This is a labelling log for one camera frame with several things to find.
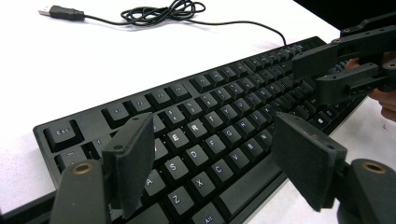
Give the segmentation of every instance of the black cable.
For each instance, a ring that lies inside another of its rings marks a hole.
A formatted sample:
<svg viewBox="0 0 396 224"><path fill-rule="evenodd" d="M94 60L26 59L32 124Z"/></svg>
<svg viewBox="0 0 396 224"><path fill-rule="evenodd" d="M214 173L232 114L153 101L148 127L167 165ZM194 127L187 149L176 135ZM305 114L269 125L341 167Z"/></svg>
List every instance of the black cable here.
<svg viewBox="0 0 396 224"><path fill-rule="evenodd" d="M121 16L126 20L122 22L107 21L90 15L84 15L84 12L73 8L64 8L53 6L49 10L39 10L41 15L51 16L52 18L64 19L69 21L83 21L85 18L105 22L111 25L134 25L134 26L154 26L166 20L173 21L189 21L191 23L201 25L229 25L229 24L254 24L272 32L277 33L282 38L283 44L286 46L285 37L276 29L263 25L255 21L226 21L226 22L204 22L194 21L191 18L196 13L204 12L206 7L203 3L192 2L191 0L175 0L169 7L136 7L134 9L121 12Z"/></svg>

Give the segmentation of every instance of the finger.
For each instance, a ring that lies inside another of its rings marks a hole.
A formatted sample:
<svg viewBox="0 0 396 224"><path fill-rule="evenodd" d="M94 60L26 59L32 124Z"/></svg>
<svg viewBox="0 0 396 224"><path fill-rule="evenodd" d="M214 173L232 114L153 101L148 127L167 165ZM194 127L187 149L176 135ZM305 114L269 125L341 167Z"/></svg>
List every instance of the finger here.
<svg viewBox="0 0 396 224"><path fill-rule="evenodd" d="M359 64L359 59L351 59L351 60L347 61L347 63L346 63L346 70L355 68L355 67L357 67L359 65L360 65Z"/></svg>
<svg viewBox="0 0 396 224"><path fill-rule="evenodd" d="M396 112L394 110L382 107L381 115L386 119L390 119L396 122Z"/></svg>
<svg viewBox="0 0 396 224"><path fill-rule="evenodd" d="M375 89L369 94L369 96L378 102L388 105L396 105L396 91L383 92Z"/></svg>

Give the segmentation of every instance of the function key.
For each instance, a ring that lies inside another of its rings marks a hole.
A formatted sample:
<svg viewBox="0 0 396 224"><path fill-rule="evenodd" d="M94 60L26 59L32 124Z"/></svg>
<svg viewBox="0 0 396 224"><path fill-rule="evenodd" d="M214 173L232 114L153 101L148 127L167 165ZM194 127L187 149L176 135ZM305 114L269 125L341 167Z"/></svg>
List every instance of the function key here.
<svg viewBox="0 0 396 224"><path fill-rule="evenodd" d="M144 95L136 95L127 102L131 111L137 115L153 111L153 108Z"/></svg>
<svg viewBox="0 0 396 224"><path fill-rule="evenodd" d="M211 71L206 75L213 87L221 86L225 83L224 77L218 71Z"/></svg>
<svg viewBox="0 0 396 224"><path fill-rule="evenodd" d="M193 79L190 80L190 82L192 86L194 86L195 89L198 90L198 92L200 93L205 91L210 91L213 88L210 81L207 80L207 78L204 75L194 77Z"/></svg>
<svg viewBox="0 0 396 224"><path fill-rule="evenodd" d="M158 90L152 91L148 95L148 99L151 101L151 103L154 105L154 107L157 110L163 109L163 108L173 104L171 98L169 97L168 93L166 93L166 91L164 89L158 89Z"/></svg>
<svg viewBox="0 0 396 224"><path fill-rule="evenodd" d="M191 97L191 94L181 83L171 84L168 88L166 88L166 91L176 103L187 100Z"/></svg>
<svg viewBox="0 0 396 224"><path fill-rule="evenodd" d="M233 71L233 69L229 66L223 67L220 70L223 74L223 77L227 82L233 81L237 78L236 73Z"/></svg>
<svg viewBox="0 0 396 224"><path fill-rule="evenodd" d="M130 118L130 114L123 103L116 103L102 110L110 128L115 129L125 124Z"/></svg>
<svg viewBox="0 0 396 224"><path fill-rule="evenodd" d="M68 166L85 160L87 160L87 157L81 147L71 147L55 157L55 161L61 172Z"/></svg>
<svg viewBox="0 0 396 224"><path fill-rule="evenodd" d="M44 130L52 152L61 151L84 140L75 120L59 120Z"/></svg>

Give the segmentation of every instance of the usb plug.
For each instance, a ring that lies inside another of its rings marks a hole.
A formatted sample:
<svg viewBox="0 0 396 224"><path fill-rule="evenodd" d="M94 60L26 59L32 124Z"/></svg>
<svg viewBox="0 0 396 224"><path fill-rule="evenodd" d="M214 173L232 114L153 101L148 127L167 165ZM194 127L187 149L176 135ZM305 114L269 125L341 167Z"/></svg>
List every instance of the usb plug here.
<svg viewBox="0 0 396 224"><path fill-rule="evenodd" d="M67 21L84 21L85 15L83 11L78 11L73 8L66 7L44 7L38 10L38 13L43 16L50 16L55 19L62 19Z"/></svg>

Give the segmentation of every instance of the keyboard frame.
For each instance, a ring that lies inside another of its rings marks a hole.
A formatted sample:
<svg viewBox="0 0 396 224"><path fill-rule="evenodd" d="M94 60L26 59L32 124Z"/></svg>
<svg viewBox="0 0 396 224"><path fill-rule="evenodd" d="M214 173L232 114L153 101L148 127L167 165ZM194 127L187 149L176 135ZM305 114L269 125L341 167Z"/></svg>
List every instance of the keyboard frame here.
<svg viewBox="0 0 396 224"><path fill-rule="evenodd" d="M322 41L319 37L317 36L313 36L311 38L307 38L305 40L302 41L298 41L296 43L292 43L289 44L288 46L292 46L294 44L298 44L298 45L302 45L304 46L305 49L310 49L313 47L317 47L319 45L323 45L325 44L324 41ZM96 131L92 131L92 129L90 129L89 131L85 130L85 127L97 127L98 125L103 125L104 122L106 122L106 119L104 118L103 114L102 114L102 110L108 108L110 105L116 104L116 103L124 103L129 101L133 96L136 95L147 95L149 93L151 93L153 90L157 90L157 89L165 89L166 87L170 86L172 83L178 83L178 82L182 82L182 84L186 87L186 89L189 90L193 90L190 91L191 94L191 98L185 100L191 100L191 99L196 99L199 95L201 95L202 93L198 92L191 84L190 80L195 77L195 76L199 76L199 75L204 75L207 74L209 71L213 71L213 70L217 70L220 69L221 67L230 65L230 64L234 64L234 63L242 63L245 59L250 58L250 57L254 57L254 56L258 56L260 54L263 54L265 52L270 52L273 50L278 50L278 49L283 49L285 47L279 47L276 49L271 49L271 50L267 50L264 51L262 53L259 54L255 54L255 55L251 55L249 57L246 57L244 59L238 60L238 61L234 61L231 63L226 63L223 64L221 66L218 67L214 67L214 68L210 68L208 70L205 70L203 72L194 74L194 75L190 75L187 77L183 77L181 79L178 80L174 80L165 84L162 84L160 86L156 86L153 87L151 89L147 89L145 91L141 91L141 92L136 92L133 93L129 96L125 96L122 97L120 99L102 104L102 105L98 105L83 111L79 111L75 114L63 117L63 118L59 118L59 119L55 119L40 125L37 125L34 127L33 131L35 134L35 139L39 145L40 151L43 155L44 161L48 167L50 176L52 178L53 184L55 186L55 188L59 188L60 185L60 181L61 181L61 172L59 171L58 165L55 161L55 157L60 155L64 150L58 151L58 152L52 152L50 149L50 145L46 139L46 135L44 135L44 130L48 129L48 127L51 125L51 123L53 122L58 122L58 121L63 121L63 120L75 120L76 123L78 123L78 127L82 132L82 135L84 136L84 140L80 143L78 143L75 146L83 146L85 144L90 143L92 140L94 140L95 138L101 137L103 134L96 132ZM248 69L248 73L249 74L253 74L254 72ZM330 134L332 131L334 131L339 124L341 124L341 122L343 122L343 120L345 120L345 118L347 116L349 116L351 114L351 112L361 103L361 100L363 99L357 99L354 102L351 103L351 105L343 112L341 113L341 115L335 119L332 124L327 127L323 132L325 132L326 134ZM183 102L185 101L181 101L178 103L175 103L171 106L178 106L183 104ZM160 114L162 113L164 109L160 109L158 111L155 111L154 114ZM119 128L116 129L111 129L109 127L109 125L105 125L105 131L104 133L115 133ZM287 179L286 175L284 175L283 173L281 173L281 175L279 175L278 177L276 177L276 179L262 192L260 193L247 207L245 207L242 212L240 212L230 223L242 223L244 220L246 220L265 200L267 200L267 198L269 198L274 191L276 191L278 189L278 187Z"/></svg>

